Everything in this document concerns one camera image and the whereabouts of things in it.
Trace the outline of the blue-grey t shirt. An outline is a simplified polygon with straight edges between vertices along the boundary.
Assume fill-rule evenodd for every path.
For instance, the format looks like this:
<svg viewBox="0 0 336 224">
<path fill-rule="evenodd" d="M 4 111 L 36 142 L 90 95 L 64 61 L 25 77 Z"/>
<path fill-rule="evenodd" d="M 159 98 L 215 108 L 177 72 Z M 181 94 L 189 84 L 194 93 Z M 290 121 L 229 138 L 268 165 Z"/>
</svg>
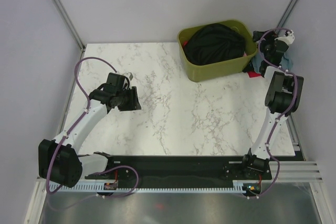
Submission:
<svg viewBox="0 0 336 224">
<path fill-rule="evenodd" d="M 262 62 L 263 59 L 261 57 L 261 53 L 258 52 L 252 58 L 252 60 L 257 60 L 257 61 L 261 61 Z M 288 70 L 292 69 L 293 62 L 292 62 L 292 60 L 286 54 L 284 54 L 283 57 L 282 57 L 281 66 L 282 66 L 283 69 L 288 69 Z"/>
</svg>

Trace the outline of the red t shirt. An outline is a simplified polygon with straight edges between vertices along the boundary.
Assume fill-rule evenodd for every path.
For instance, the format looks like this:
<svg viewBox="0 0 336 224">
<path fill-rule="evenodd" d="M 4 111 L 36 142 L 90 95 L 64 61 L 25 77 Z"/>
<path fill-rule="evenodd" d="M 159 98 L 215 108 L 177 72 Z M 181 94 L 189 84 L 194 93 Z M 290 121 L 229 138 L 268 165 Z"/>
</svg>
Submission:
<svg viewBox="0 0 336 224">
<path fill-rule="evenodd" d="M 248 76 L 249 76 L 250 78 L 261 77 L 261 74 L 256 73 L 256 72 L 254 72 L 254 71 L 249 71 L 249 72 L 247 72 L 247 74 L 248 74 Z"/>
</svg>

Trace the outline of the olive green plastic bin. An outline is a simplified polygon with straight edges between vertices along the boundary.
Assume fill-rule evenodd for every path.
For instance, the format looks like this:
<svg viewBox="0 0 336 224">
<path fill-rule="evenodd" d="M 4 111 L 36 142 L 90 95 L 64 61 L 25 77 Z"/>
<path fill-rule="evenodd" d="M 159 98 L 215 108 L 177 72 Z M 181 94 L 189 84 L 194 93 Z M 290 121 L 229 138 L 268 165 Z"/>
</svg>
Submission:
<svg viewBox="0 0 336 224">
<path fill-rule="evenodd" d="M 210 24 L 182 29 L 177 35 L 177 42 L 180 50 L 180 59 L 187 77 L 193 82 L 201 82 L 240 73 L 257 53 L 257 45 L 253 41 L 251 32 L 243 22 L 236 19 L 229 19 L 216 23 L 231 28 L 245 38 L 245 53 L 242 57 L 237 59 L 222 61 L 204 66 L 197 66 L 188 61 L 184 53 L 183 46 L 197 31 L 199 31 L 204 26 Z"/>
</svg>

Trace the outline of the black t shirt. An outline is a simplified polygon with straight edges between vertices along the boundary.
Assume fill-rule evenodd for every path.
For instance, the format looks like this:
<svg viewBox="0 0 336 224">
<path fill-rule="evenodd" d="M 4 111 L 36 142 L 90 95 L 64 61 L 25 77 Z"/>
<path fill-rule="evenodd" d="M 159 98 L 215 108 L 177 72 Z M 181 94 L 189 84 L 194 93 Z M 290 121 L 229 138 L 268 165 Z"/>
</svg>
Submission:
<svg viewBox="0 0 336 224">
<path fill-rule="evenodd" d="M 244 73 L 255 72 L 260 74 L 261 61 L 251 60 L 247 66 L 243 69 Z"/>
</svg>

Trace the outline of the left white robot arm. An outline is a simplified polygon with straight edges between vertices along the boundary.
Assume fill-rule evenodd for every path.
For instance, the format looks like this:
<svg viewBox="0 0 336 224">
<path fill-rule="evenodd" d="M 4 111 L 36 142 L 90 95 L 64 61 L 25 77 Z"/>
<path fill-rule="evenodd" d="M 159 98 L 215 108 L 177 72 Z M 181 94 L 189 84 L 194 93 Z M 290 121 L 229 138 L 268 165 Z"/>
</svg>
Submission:
<svg viewBox="0 0 336 224">
<path fill-rule="evenodd" d="M 73 187 L 86 176 L 98 173 L 111 178 L 115 165 L 102 152 L 80 155 L 84 141 L 94 127 L 112 110 L 140 110 L 138 93 L 131 81 L 133 74 L 109 73 L 105 83 L 87 95 L 87 102 L 68 127 L 52 140 L 38 146 L 38 172 L 41 178 Z"/>
</svg>

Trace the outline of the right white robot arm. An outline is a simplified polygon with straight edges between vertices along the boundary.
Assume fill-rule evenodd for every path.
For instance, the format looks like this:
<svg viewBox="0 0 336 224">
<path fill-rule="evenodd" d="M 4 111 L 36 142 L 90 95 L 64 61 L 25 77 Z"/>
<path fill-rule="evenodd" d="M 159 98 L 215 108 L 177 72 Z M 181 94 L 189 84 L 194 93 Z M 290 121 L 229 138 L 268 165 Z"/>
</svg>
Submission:
<svg viewBox="0 0 336 224">
<path fill-rule="evenodd" d="M 294 40 L 293 31 L 286 28 L 253 32 L 253 41 L 258 43 L 261 54 L 259 72 L 270 80 L 270 84 L 265 97 L 264 123 L 240 166 L 240 172 L 245 178 L 251 179 L 267 173 L 269 161 L 274 159 L 271 149 L 280 128 L 299 106 L 304 78 L 292 73 L 282 62 Z"/>
</svg>

